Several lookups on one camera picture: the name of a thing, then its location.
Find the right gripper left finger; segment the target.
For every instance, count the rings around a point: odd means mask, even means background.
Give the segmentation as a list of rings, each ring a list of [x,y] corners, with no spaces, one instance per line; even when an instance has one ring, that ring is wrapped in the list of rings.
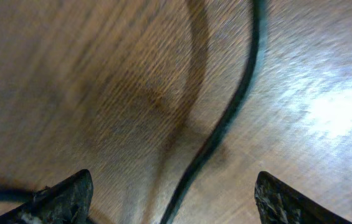
[[[93,181],[87,169],[36,192],[0,190],[0,202],[22,203],[1,215],[0,223],[92,224],[89,217],[92,196]]]

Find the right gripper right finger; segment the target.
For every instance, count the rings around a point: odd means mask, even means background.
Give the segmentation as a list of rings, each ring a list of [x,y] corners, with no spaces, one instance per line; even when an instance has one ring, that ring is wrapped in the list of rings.
[[[264,224],[352,224],[266,171],[257,176],[254,198]]]

